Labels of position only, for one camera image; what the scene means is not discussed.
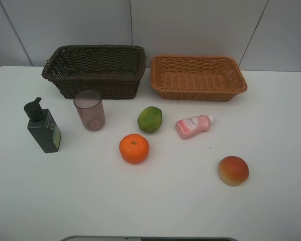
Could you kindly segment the dark brown wicker basket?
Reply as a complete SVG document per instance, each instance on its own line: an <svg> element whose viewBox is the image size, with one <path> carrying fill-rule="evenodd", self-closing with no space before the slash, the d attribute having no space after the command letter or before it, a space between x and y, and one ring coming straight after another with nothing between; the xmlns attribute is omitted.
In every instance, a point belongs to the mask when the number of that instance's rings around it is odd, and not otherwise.
<svg viewBox="0 0 301 241"><path fill-rule="evenodd" d="M42 77L66 99L87 90L99 92L103 99L133 99L145 69L140 46L67 45L47 60Z"/></svg>

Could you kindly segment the green lime fruit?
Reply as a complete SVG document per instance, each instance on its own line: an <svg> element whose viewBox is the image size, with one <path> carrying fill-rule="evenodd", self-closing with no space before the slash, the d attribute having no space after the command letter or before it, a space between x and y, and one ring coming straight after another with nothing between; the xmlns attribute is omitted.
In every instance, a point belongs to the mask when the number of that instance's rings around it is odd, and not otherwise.
<svg viewBox="0 0 301 241"><path fill-rule="evenodd" d="M154 133L161 127L162 120L162 110L155 106L149 106L139 114L137 124L141 131Z"/></svg>

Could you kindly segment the orange tangerine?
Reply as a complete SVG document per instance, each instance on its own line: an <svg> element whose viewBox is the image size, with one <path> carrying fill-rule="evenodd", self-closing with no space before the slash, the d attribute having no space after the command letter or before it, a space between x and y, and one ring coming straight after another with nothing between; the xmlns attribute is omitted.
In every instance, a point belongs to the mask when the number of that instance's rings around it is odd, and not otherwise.
<svg viewBox="0 0 301 241"><path fill-rule="evenodd" d="M129 134L119 143L122 158L130 164L143 162L149 154L149 143L140 134Z"/></svg>

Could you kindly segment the dark green pump bottle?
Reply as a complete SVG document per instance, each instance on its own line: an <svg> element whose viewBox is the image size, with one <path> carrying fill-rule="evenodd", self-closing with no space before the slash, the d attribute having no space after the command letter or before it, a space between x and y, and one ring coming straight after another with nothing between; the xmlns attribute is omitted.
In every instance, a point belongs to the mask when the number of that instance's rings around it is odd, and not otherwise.
<svg viewBox="0 0 301 241"><path fill-rule="evenodd" d="M58 152L61 142L61 132L48 109L42 109L41 98L24 106L29 118L27 129L45 153Z"/></svg>

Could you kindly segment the light orange wicker basket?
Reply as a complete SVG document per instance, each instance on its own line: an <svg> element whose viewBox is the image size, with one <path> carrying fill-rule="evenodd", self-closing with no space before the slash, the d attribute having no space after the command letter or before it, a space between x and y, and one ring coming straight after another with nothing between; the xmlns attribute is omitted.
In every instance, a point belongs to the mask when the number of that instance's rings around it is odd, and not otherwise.
<svg viewBox="0 0 301 241"><path fill-rule="evenodd" d="M223 102L247 90L235 60L220 56L155 56L150 83L161 98L169 100Z"/></svg>

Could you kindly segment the pink lotion bottle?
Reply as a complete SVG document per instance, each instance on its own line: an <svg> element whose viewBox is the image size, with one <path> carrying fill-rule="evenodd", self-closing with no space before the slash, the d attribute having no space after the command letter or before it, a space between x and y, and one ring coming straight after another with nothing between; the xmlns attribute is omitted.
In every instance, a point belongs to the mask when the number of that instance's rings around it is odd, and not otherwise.
<svg viewBox="0 0 301 241"><path fill-rule="evenodd" d="M180 138L189 139L208 131L213 123L214 118L211 115L199 115L177 121L175 129Z"/></svg>

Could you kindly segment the red yellow peach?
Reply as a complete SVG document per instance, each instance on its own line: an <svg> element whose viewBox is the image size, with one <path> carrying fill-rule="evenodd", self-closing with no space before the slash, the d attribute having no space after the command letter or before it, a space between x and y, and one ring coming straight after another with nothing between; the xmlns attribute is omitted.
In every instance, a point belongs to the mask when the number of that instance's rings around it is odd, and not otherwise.
<svg viewBox="0 0 301 241"><path fill-rule="evenodd" d="M226 185L238 186L248 179L249 168L243 159L236 156L228 156L219 162L218 175Z"/></svg>

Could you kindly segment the translucent purple plastic cup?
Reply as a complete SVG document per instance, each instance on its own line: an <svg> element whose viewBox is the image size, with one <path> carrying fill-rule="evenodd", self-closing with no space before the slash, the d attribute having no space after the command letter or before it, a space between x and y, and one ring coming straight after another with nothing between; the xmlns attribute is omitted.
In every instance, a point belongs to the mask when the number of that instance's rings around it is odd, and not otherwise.
<svg viewBox="0 0 301 241"><path fill-rule="evenodd" d="M77 94L73 100L83 126L89 131L98 131L105 124L101 95L93 90Z"/></svg>

